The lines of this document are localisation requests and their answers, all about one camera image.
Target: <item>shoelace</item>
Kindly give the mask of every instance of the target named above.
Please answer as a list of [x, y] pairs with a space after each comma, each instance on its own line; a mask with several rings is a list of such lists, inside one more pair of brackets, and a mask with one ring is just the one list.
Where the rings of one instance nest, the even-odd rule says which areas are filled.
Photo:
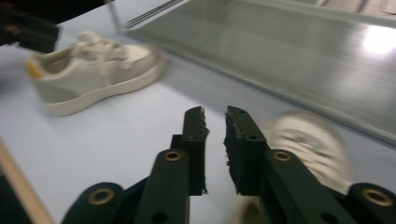
[[294, 153], [321, 184], [347, 193], [350, 183], [340, 178], [339, 162], [334, 155], [330, 154], [330, 150], [321, 148], [292, 133], [283, 134], [274, 139], [271, 145], [273, 148], [285, 149]]
[[94, 32], [84, 32], [78, 36], [71, 55], [92, 60], [121, 60], [125, 58], [122, 45], [113, 40], [105, 39]]

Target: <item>black object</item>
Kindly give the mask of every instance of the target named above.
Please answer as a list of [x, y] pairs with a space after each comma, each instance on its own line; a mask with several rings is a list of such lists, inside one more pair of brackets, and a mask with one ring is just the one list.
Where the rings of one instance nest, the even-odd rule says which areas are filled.
[[59, 28], [52, 22], [0, 6], [0, 46], [18, 42], [21, 48], [52, 52]]
[[[355, 184], [347, 195], [322, 186], [291, 152], [270, 149], [249, 113], [228, 107], [225, 146], [230, 174], [242, 195], [260, 196], [266, 224], [388, 224], [396, 196], [373, 184]], [[205, 192], [204, 110], [185, 114], [183, 134], [158, 154], [148, 178], [127, 190], [113, 183], [86, 189], [64, 224], [189, 223], [191, 195]]]
[[242, 195], [260, 196], [264, 223], [395, 223], [396, 196], [373, 184], [348, 195], [322, 186], [291, 152], [270, 149], [247, 111], [228, 107], [225, 146]]
[[171, 149], [158, 154], [147, 179], [127, 190], [113, 183], [86, 189], [63, 224], [188, 223], [189, 196], [205, 192], [204, 110], [185, 113], [183, 134], [173, 136]]
[[0, 175], [0, 223], [32, 223], [4, 175]]

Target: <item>sneaker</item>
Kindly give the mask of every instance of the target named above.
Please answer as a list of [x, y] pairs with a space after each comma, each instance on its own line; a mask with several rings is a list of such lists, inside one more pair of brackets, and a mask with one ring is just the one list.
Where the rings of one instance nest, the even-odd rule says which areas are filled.
[[161, 75], [164, 57], [153, 46], [121, 45], [85, 32], [71, 48], [34, 54], [26, 66], [46, 108], [64, 116], [146, 87]]
[[[305, 111], [273, 120], [262, 132], [272, 149], [294, 153], [324, 186], [347, 194], [351, 185], [347, 155], [341, 138], [323, 118]], [[237, 196], [232, 224], [261, 224], [259, 197]]]

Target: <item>screw hole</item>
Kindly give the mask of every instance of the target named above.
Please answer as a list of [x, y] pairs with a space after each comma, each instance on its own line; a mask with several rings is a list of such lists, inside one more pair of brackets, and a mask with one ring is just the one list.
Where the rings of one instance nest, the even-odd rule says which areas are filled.
[[181, 158], [181, 154], [175, 151], [168, 152], [165, 155], [165, 159], [167, 161], [178, 161], [180, 160], [180, 158]]
[[330, 223], [330, 224], [338, 223], [338, 219], [330, 213], [322, 213], [322, 214], [320, 214], [320, 217], [323, 219], [323, 221], [325, 221], [327, 223]]
[[276, 152], [274, 153], [274, 157], [279, 161], [289, 161], [291, 160], [291, 156], [286, 152]]
[[151, 217], [153, 223], [164, 223], [168, 219], [168, 216], [163, 212], [158, 212]]
[[89, 198], [90, 204], [104, 204], [108, 203], [114, 197], [114, 191], [109, 188], [97, 189], [94, 191]]
[[363, 196], [370, 201], [381, 206], [391, 206], [393, 205], [392, 199], [384, 194], [383, 192], [376, 189], [364, 189], [362, 191]]

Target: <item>shoe sole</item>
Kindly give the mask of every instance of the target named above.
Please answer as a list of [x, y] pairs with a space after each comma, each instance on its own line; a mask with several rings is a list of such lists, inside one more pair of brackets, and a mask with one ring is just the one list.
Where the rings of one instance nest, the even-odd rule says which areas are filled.
[[120, 95], [131, 91], [137, 91], [148, 86], [149, 84], [153, 83], [161, 76], [164, 68], [165, 68], [165, 58], [161, 54], [160, 62], [157, 65], [150, 68], [142, 76], [121, 83], [117, 83], [111, 86], [106, 86], [100, 89], [89, 91], [79, 96], [78, 98], [69, 101], [54, 103], [54, 104], [45, 103], [45, 107], [52, 113], [60, 116], [75, 114], [87, 108], [90, 105], [93, 105], [103, 99], [106, 99], [107, 97]]

